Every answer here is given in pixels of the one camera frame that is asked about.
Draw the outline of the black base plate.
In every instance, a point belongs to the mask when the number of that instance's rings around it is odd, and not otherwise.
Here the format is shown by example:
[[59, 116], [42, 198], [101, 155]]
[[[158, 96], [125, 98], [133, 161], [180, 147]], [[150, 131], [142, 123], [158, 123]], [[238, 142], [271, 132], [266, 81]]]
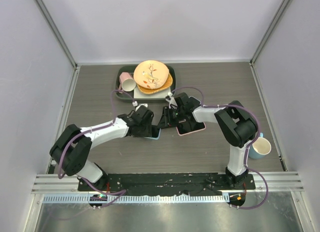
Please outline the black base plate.
[[252, 174], [239, 182], [220, 173], [152, 173], [152, 174], [107, 174], [94, 183], [100, 191], [118, 193], [125, 190], [126, 196], [221, 195], [222, 191], [254, 190]]

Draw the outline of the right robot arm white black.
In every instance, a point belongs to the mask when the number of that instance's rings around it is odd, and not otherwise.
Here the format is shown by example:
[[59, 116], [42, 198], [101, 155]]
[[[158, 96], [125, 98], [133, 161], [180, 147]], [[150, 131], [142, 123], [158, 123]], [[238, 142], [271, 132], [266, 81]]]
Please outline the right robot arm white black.
[[184, 92], [165, 100], [168, 106], [163, 107], [157, 128], [175, 127], [179, 135], [186, 135], [205, 129], [205, 123], [217, 123], [230, 147], [225, 183], [233, 190], [242, 186], [249, 173], [249, 149], [259, 132], [257, 120], [237, 100], [205, 106]]

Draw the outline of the pink mug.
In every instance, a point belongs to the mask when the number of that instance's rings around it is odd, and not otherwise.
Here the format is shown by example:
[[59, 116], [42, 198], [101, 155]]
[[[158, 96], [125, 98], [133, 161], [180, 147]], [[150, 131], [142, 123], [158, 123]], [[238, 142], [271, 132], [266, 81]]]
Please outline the pink mug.
[[132, 75], [128, 72], [122, 72], [119, 76], [119, 87], [120, 91], [131, 92], [136, 87], [136, 82]]

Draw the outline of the peach floral plate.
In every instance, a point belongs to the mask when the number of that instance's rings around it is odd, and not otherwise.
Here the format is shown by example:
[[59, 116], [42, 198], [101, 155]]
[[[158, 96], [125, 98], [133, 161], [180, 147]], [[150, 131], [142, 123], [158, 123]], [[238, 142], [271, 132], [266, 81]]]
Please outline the peach floral plate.
[[136, 84], [147, 89], [162, 87], [169, 76], [168, 67], [162, 62], [147, 60], [141, 62], [133, 72]]

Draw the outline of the white square plate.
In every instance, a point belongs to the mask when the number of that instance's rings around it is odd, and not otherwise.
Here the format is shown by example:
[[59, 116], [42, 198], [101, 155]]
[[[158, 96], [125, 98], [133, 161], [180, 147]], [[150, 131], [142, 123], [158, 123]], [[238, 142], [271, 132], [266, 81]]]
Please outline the white square plate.
[[145, 93], [142, 93], [138, 87], [136, 87], [133, 91], [133, 94], [134, 94], [134, 99], [160, 100], [160, 99], [165, 99], [165, 97], [168, 96], [168, 93], [170, 91], [171, 89], [167, 88], [165, 90], [162, 90], [154, 94], [145, 94]]

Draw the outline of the light blue cup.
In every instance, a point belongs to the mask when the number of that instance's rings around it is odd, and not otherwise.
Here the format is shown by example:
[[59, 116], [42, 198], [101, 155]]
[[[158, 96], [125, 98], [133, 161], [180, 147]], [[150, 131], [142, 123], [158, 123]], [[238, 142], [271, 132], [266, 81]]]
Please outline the light blue cup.
[[258, 139], [250, 146], [248, 157], [251, 159], [261, 159], [272, 150], [271, 143], [261, 132]]

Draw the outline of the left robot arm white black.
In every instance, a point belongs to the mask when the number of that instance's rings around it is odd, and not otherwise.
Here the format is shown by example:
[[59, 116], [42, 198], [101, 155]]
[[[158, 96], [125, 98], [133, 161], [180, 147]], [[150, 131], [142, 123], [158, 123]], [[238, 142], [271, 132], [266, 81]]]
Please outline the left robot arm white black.
[[88, 160], [91, 149], [108, 141], [128, 136], [157, 139], [160, 128], [152, 124], [154, 113], [144, 105], [129, 114], [91, 127], [71, 124], [65, 128], [49, 154], [57, 162], [59, 177], [77, 175], [80, 182], [100, 192], [107, 188], [108, 175]]

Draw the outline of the green phone black screen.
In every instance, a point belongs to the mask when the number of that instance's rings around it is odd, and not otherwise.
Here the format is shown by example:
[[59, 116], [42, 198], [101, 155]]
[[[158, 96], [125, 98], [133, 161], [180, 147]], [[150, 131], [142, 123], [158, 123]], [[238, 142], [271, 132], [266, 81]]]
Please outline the green phone black screen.
[[158, 128], [157, 126], [152, 126], [151, 128], [151, 138], [159, 138], [160, 137], [160, 128]]

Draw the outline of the light blue phone case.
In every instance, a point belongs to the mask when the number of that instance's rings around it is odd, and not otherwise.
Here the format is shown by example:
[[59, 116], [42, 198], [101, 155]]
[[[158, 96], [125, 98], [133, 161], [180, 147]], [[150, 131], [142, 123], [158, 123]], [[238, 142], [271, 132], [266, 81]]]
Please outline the light blue phone case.
[[152, 126], [151, 128], [151, 134], [150, 136], [147, 136], [147, 139], [153, 139], [158, 140], [161, 134], [161, 129], [159, 129], [157, 126]]

